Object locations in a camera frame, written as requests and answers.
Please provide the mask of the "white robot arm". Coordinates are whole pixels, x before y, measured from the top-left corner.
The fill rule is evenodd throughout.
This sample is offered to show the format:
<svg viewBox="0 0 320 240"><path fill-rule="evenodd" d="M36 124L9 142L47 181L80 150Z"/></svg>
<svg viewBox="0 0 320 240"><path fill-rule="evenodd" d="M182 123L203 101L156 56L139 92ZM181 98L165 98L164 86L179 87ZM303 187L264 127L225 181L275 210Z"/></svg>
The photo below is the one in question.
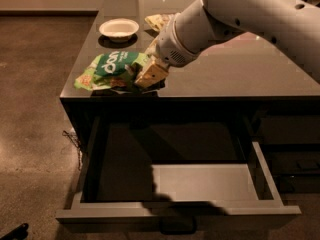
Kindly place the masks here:
<svg viewBox="0 0 320 240"><path fill-rule="evenodd" d="M148 88L207 48L244 32L277 47L314 80L320 77L320 8L302 0L196 0L162 27L135 84Z"/></svg>

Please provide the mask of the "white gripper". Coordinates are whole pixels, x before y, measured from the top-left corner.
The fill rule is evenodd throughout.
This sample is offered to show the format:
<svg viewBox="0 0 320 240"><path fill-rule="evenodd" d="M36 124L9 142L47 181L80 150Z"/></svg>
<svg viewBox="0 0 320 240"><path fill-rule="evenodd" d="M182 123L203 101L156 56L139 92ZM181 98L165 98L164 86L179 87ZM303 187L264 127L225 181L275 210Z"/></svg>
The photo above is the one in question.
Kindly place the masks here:
<svg viewBox="0 0 320 240"><path fill-rule="evenodd" d="M145 50L148 57L160 58L163 62L174 67L184 67L198 58L197 53L189 51L179 40L176 21L178 14L174 14ZM169 65L160 60L150 59L139 71L135 84L141 88L148 88L169 75Z"/></svg>

